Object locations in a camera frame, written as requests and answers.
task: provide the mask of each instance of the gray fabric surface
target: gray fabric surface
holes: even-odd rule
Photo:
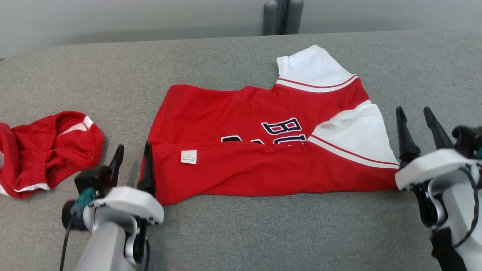
[[[88,114],[106,135],[104,160],[125,145],[120,184],[133,186],[150,125],[172,84],[270,88],[276,57],[313,44],[357,73],[384,115],[397,151],[395,108],[404,107],[423,152],[434,150],[422,108],[447,131],[479,125],[482,36],[375,32],[57,47],[0,62],[0,122],[31,123],[63,110]],[[63,203],[73,176],[27,200],[0,196],[0,269],[56,270]],[[165,208],[148,230],[150,270],[439,270],[429,232],[405,192],[196,196]],[[65,270],[89,234],[72,232]]]

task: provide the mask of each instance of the care label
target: care label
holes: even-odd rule
[[[197,161],[198,151],[196,149],[181,151],[181,163],[196,164]]]

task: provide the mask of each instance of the basketball jersey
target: basketball jersey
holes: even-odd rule
[[[396,189],[399,165],[358,76],[316,45],[277,62],[271,90],[169,89],[147,139],[162,204]]]

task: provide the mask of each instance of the gray wall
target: gray wall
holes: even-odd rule
[[[265,0],[0,0],[0,58],[48,46],[260,35]],[[482,31],[482,0],[305,0],[300,33]]]
[[[76,43],[261,35],[265,0],[0,0],[0,58]]]
[[[305,0],[300,34],[408,29],[482,32],[482,0]]]

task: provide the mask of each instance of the white trim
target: white trim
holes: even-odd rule
[[[325,150],[327,150],[331,153],[334,153],[338,156],[341,156],[343,158],[346,158],[348,160],[351,160],[351,161],[354,161],[354,162],[357,162],[357,163],[360,163],[360,164],[364,164],[364,165],[371,166],[371,167],[399,169],[398,165],[377,163],[377,162],[366,160],[366,159],[363,159],[363,158],[358,157],[356,155],[344,152],[344,151],[342,151],[340,149],[337,149],[337,148],[334,148],[333,146],[330,146],[330,145],[324,143],[323,141],[320,141],[317,138],[314,138],[312,136],[308,137],[308,141],[322,147],[323,149],[325,149]]]
[[[356,79],[358,78],[358,76],[353,76],[349,81],[341,84],[341,85],[338,85],[338,86],[333,86],[333,87],[311,87],[311,86],[305,86],[305,85],[302,85],[302,84],[298,84],[298,83],[292,83],[292,82],[288,82],[288,81],[285,81],[285,80],[281,80],[283,79],[282,77],[280,77],[280,79],[278,79],[276,81],[276,84],[280,84],[280,85],[283,85],[283,86],[287,86],[287,87],[291,87],[291,88],[295,88],[295,89],[299,89],[299,90],[303,90],[303,91],[308,91],[308,92],[316,92],[316,93],[323,93],[323,92],[331,92],[331,91],[335,91],[335,90],[339,90],[339,89],[342,89],[348,85],[350,85],[353,81],[355,81]]]
[[[278,63],[278,74],[280,76],[286,76],[288,74],[288,62],[289,57],[282,56],[276,58],[276,62]]]
[[[5,191],[5,189],[3,189],[3,186],[2,186],[2,185],[0,185],[0,194],[2,194],[2,195],[7,195],[7,196],[11,197],[11,196],[7,193],[7,191]]]
[[[91,118],[89,118],[89,116],[85,116],[84,118],[84,123],[85,125],[87,126],[87,128],[90,129],[90,127],[92,126],[92,124],[94,123]]]
[[[75,130],[88,131],[92,127],[93,123],[94,122],[91,120],[91,118],[89,118],[89,116],[85,116],[83,122],[79,122],[78,124],[68,128],[58,136],[65,135],[66,133],[70,133]]]
[[[14,189],[15,192],[24,192],[24,191],[32,191],[32,190],[35,190],[35,189],[43,189],[43,190],[50,190],[50,187],[48,184],[45,184],[45,183],[40,183],[40,184],[34,184],[34,185],[29,185],[29,186],[26,186],[20,190],[17,190],[17,189]]]

